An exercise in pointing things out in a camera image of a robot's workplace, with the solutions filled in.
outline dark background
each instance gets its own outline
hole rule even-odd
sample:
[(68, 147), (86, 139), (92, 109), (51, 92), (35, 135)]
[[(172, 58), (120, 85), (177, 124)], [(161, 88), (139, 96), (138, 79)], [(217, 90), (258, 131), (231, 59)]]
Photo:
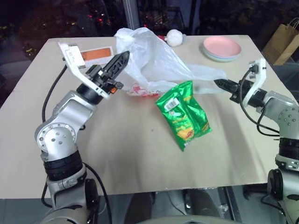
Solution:
[[(157, 35), (249, 35), (262, 50), (297, 0), (136, 0), (139, 26)], [(113, 36), (128, 27), (123, 0), (9, 0), (0, 8), (0, 105), (49, 38)], [(295, 52), (292, 59), (299, 60)]]

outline green snack bag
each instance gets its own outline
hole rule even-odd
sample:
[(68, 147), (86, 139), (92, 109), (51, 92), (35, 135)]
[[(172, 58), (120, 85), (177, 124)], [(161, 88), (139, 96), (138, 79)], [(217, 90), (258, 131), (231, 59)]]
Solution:
[(211, 131), (206, 113), (193, 98), (192, 81), (172, 88), (156, 104), (170, 125), (182, 151), (192, 139)]

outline black cable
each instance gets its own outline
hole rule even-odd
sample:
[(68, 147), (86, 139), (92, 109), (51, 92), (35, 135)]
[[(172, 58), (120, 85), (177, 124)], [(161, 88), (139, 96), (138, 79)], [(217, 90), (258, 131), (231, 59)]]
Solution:
[(170, 198), (170, 195), (169, 195), (168, 191), (166, 192), (166, 194), (167, 194), (167, 196), (168, 196), (168, 198), (169, 198), (169, 201), (170, 201), (171, 205), (172, 205), (176, 210), (178, 210), (180, 213), (182, 213), (182, 214), (185, 216), (186, 214), (185, 214), (181, 209), (179, 209), (177, 206), (174, 205), (174, 203), (172, 202), (172, 200), (171, 200), (171, 198)]
[(284, 212), (284, 210), (283, 210), (282, 208), (280, 208), (280, 207), (278, 207), (278, 206), (276, 206), (276, 205), (273, 205), (273, 204), (271, 204), (271, 203), (269, 203), (269, 202), (265, 202), (265, 201), (264, 201), (264, 199), (265, 199), (266, 197), (268, 197), (268, 196), (269, 196), (269, 195), (265, 195), (265, 196), (263, 196), (263, 197), (261, 198), (261, 203), (262, 203), (262, 204), (265, 204), (265, 205), (268, 205), (268, 206), (271, 206), (271, 207), (273, 207), (273, 208), (275, 208), (275, 209), (281, 211), (281, 212), (283, 213), (283, 215), (285, 216), (285, 212)]
[(273, 131), (273, 132), (276, 132), (279, 134), (279, 131), (275, 130), (275, 129), (272, 129), (270, 127), (267, 127), (267, 126), (264, 126), (264, 125), (261, 125), (261, 124), (258, 124), (255, 120), (253, 120), (249, 114), (247, 113), (247, 111), (245, 110), (244, 106), (243, 106), (243, 98), (242, 98), (242, 89), (243, 89), (243, 85), (244, 85), (244, 82), (246, 80), (246, 77), (249, 75), (249, 73), (253, 70), (253, 67), (249, 68), (249, 70), (245, 73), (245, 75), (243, 76), (242, 80), (241, 80), (241, 84), (240, 84), (240, 89), (239, 89), (239, 101), (240, 101), (240, 106), (241, 106), (241, 109), (243, 110), (244, 114), (246, 115), (246, 117), (252, 122), (254, 123), (255, 125), (258, 125), (260, 127), (263, 127), (263, 128), (266, 128), (270, 131)]
[(97, 174), (97, 172), (91, 167), (89, 166), (88, 164), (86, 164), (85, 162), (83, 162), (83, 164), (85, 164), (86, 168), (88, 168), (92, 173), (93, 175), (97, 178), (101, 188), (102, 188), (102, 191), (103, 191), (103, 194), (104, 194), (104, 198), (105, 198), (105, 201), (106, 201), (106, 204), (107, 204), (107, 212), (108, 212), (108, 218), (109, 218), (109, 224), (112, 224), (112, 213), (111, 213), (111, 207), (110, 207), (110, 203), (109, 203), (109, 199), (108, 199), (108, 195), (106, 193), (106, 190), (105, 190), (105, 187), (104, 187), (104, 184), (100, 178), (100, 176)]
[(85, 130), (85, 128), (86, 128), (86, 126), (83, 125), (79, 130), (80, 130), (80, 131), (83, 131), (83, 130)]
[(46, 182), (45, 186), (43, 188), (43, 193), (42, 193), (41, 201), (44, 204), (44, 206), (46, 206), (48, 208), (52, 208), (52, 205), (46, 203), (46, 201), (45, 201), (45, 195), (46, 195), (46, 192), (47, 192), (47, 188), (48, 188), (48, 185), (47, 185), (47, 182)]
[(87, 218), (87, 223), (92, 223), (93, 224), (97, 224), (98, 223), (98, 212), (99, 212), (99, 208), (100, 208), (100, 197), (98, 198), (99, 202), (97, 207), (95, 207), (90, 213), (89, 216)]
[(43, 108), (42, 108), (42, 121), (45, 122), (46, 121), (46, 107), (47, 107), (47, 104), (48, 104), (48, 101), (50, 99), (50, 96), (56, 86), (56, 84), (58, 83), (58, 81), (60, 80), (61, 76), (64, 74), (65, 70), (67, 69), (66, 65), (64, 66), (64, 68), (61, 70), (61, 72), (59, 73), (59, 75), (57, 76), (57, 78), (55, 79), (55, 81), (53, 82), (47, 96), (46, 96), (46, 99), (43, 103)]
[[(59, 73), (59, 75), (57, 76), (57, 78), (55, 79), (55, 81), (53, 82), (52, 86), (50, 87), (50, 89), (48, 91), (48, 94), (47, 94), (47, 96), (45, 98), (45, 101), (43, 102), (43, 108), (42, 108), (42, 121), (43, 122), (46, 121), (46, 107), (47, 107), (48, 101), (50, 99), (50, 96), (51, 96), (51, 94), (52, 94), (52, 92), (53, 92), (56, 84), (58, 83), (58, 81), (60, 80), (60, 78), (62, 77), (62, 75), (64, 74), (64, 72), (65, 72), (66, 69), (67, 69), (67, 66), (65, 65), (63, 67), (63, 69), (61, 70), (61, 72)], [(42, 193), (41, 201), (44, 204), (44, 206), (52, 208), (52, 205), (46, 203), (46, 201), (45, 201), (45, 195), (46, 195), (47, 188), (48, 188), (48, 185), (47, 185), (47, 182), (46, 182), (45, 186), (43, 188), (43, 193)]]
[(266, 103), (266, 105), (263, 107), (263, 111), (261, 113), (261, 116), (259, 117), (258, 121), (257, 121), (257, 125), (256, 125), (256, 128), (257, 128), (257, 131), (263, 135), (266, 135), (266, 136), (271, 136), (271, 137), (279, 137), (280, 135), (279, 134), (266, 134), (264, 132), (261, 131), (260, 129), (260, 123), (261, 123), (261, 120), (262, 118), (264, 117), (265, 113), (266, 113), (266, 108), (267, 108), (267, 104), (268, 102)]

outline beige table surface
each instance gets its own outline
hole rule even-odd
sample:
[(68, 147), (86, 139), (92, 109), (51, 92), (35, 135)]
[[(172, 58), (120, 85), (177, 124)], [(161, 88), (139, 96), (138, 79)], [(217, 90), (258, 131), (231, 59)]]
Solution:
[[(240, 58), (218, 63), (199, 50), (206, 36), (188, 36), (174, 51), (185, 63), (198, 63), (224, 70), (239, 81), (249, 61), (262, 55), (245, 35), (230, 36), (242, 47)], [(81, 50), (112, 46), (113, 37), (50, 39), (31, 63), (0, 109), (0, 198), (39, 198), (46, 173), (34, 132), (41, 123), (44, 98), (64, 66), (57, 42), (76, 43)], [(291, 98), (268, 66), (265, 90)], [(80, 82), (66, 71), (53, 92), (46, 112)], [(78, 147), (83, 161), (101, 176), (108, 194), (166, 189), (186, 189), (266, 182), (275, 168), (278, 142), (262, 136), (229, 100), (229, 93), (197, 95), (213, 131), (194, 140), (181, 152), (153, 98), (131, 97), (122, 91), (103, 100), (80, 132)], [(250, 115), (258, 119), (253, 108)], [(265, 118), (263, 123), (277, 128)]]

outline white ball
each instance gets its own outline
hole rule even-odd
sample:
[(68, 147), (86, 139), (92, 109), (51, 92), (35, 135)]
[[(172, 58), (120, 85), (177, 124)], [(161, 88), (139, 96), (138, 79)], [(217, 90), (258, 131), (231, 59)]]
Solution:
[(183, 43), (183, 34), (177, 29), (172, 29), (167, 33), (165, 40), (169, 46), (176, 47)]

